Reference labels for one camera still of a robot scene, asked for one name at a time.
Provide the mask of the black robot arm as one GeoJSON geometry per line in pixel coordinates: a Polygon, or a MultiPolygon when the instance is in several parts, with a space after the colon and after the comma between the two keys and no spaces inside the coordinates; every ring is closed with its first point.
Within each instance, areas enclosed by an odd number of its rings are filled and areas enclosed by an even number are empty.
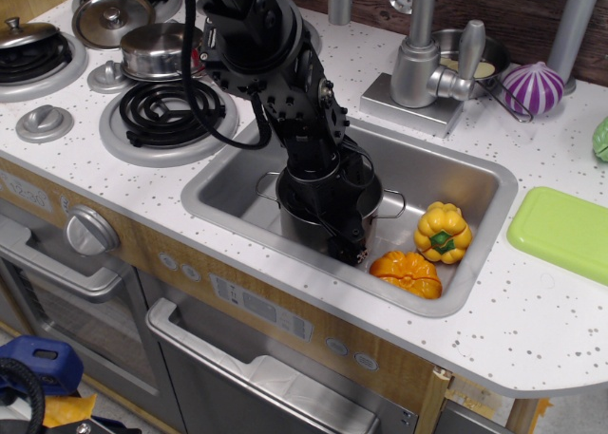
{"type": "Polygon", "coordinates": [[[205,70],[221,89],[250,102],[259,139],[287,152],[276,182],[294,222],[321,230],[329,255],[356,265],[369,254],[369,222],[382,197],[369,154],[347,136],[347,109],[333,94],[291,0],[184,0],[193,26],[202,3],[215,41],[205,70]]]}

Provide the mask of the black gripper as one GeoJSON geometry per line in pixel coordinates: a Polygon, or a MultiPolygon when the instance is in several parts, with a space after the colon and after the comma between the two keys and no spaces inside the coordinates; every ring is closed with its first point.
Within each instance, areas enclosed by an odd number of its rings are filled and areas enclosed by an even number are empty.
{"type": "Polygon", "coordinates": [[[367,236],[357,202],[375,179],[371,156],[362,148],[343,148],[335,170],[322,179],[299,179],[282,170],[290,208],[306,210],[330,229],[330,257],[350,266],[369,256],[367,236]]]}

